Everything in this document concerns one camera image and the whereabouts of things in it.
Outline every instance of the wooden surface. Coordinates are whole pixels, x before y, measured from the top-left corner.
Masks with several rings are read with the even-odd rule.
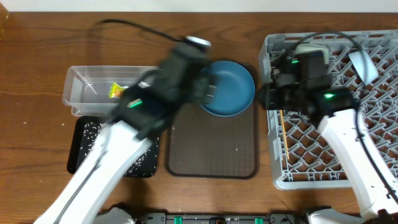
[[[8,18],[8,14],[9,13],[7,9],[0,3],[0,40],[2,39],[2,33]]]
[[[62,103],[68,68],[157,65],[173,46],[121,25],[107,25],[102,38],[87,38],[92,23],[110,17],[176,36],[197,35],[213,43],[212,58],[256,67],[268,34],[398,29],[398,14],[13,12],[0,42],[0,223],[35,220],[71,178],[66,163],[77,118]],[[339,212],[358,213],[351,189],[277,190],[269,166],[265,111],[259,120],[261,167],[253,179],[172,177],[164,169],[163,143],[155,176],[122,179],[104,208],[126,202],[138,212],[253,214],[328,204]]]

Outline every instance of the transparent plastic box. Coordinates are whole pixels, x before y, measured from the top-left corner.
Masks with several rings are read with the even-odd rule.
[[[112,83],[131,86],[155,66],[72,66],[63,88],[63,103],[72,106],[72,114],[104,115],[112,110],[117,98],[109,98]]]

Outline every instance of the brown plastic tray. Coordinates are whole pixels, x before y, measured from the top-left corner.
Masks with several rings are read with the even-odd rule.
[[[256,69],[250,71],[257,88]],[[259,167],[258,107],[219,117],[199,105],[178,113],[167,141],[166,169],[175,176],[249,179]]]

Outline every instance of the yellow snack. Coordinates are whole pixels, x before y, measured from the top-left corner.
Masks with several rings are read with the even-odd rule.
[[[117,83],[112,83],[111,91],[109,91],[109,98],[119,98],[122,92],[129,88],[128,86],[119,86]]]

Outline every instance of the plastic dish rack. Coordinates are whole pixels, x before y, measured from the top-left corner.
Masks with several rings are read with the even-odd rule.
[[[263,83],[272,82],[270,60],[309,33],[271,34],[259,54]],[[398,177],[398,30],[345,32],[357,41],[372,58],[379,77],[364,86],[349,60],[356,51],[352,43],[335,35],[325,34],[305,41],[329,48],[328,74],[332,87],[345,86],[362,101],[369,133],[380,154]],[[267,111],[268,145],[274,185],[281,190],[350,187],[333,150],[320,137],[307,117],[284,111],[287,142],[283,140],[279,111]],[[289,148],[287,159],[285,146]]]

